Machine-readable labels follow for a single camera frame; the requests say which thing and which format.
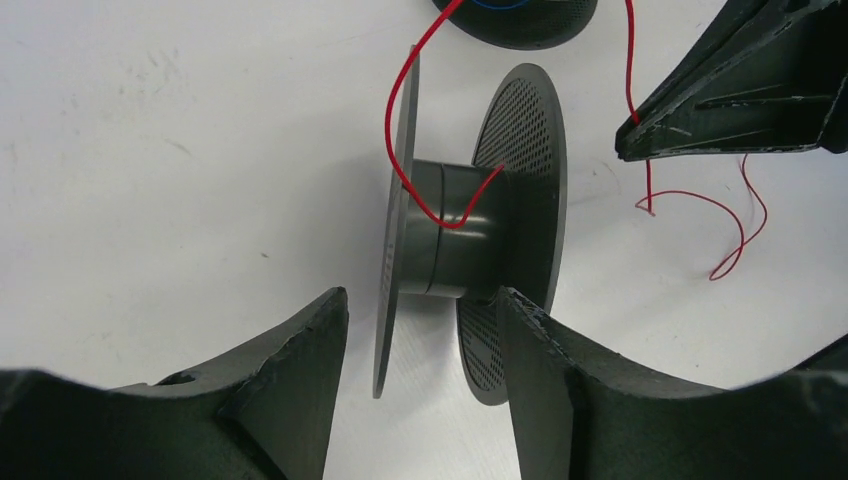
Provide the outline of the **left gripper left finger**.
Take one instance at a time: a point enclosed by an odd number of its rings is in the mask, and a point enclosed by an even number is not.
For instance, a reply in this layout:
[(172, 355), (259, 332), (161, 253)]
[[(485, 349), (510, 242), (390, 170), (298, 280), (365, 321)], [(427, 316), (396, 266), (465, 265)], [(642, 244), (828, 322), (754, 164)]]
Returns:
[(278, 326), (157, 384), (1, 374), (5, 479), (319, 479), (348, 333), (327, 290)]

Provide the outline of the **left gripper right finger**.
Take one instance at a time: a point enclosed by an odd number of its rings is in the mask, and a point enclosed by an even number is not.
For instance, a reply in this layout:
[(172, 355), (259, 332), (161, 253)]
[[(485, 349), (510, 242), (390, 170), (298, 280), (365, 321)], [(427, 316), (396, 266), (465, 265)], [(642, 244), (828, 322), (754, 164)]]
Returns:
[(724, 390), (632, 361), (498, 295), (524, 479), (843, 479), (847, 342)]

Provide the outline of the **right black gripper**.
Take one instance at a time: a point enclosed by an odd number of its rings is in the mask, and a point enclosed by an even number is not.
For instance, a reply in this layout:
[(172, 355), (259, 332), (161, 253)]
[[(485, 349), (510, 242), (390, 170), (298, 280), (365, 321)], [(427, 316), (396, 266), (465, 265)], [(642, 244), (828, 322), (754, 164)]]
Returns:
[(847, 4), (728, 1), (617, 130), (625, 162), (847, 150)]

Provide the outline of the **black cable spool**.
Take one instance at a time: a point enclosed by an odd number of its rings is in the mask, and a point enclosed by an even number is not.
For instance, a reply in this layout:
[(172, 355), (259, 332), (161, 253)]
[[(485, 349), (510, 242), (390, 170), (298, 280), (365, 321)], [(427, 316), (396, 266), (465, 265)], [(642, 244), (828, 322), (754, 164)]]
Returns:
[(449, 21), (484, 43), (536, 51), (576, 37), (587, 27), (596, 8), (596, 0), (464, 1)]

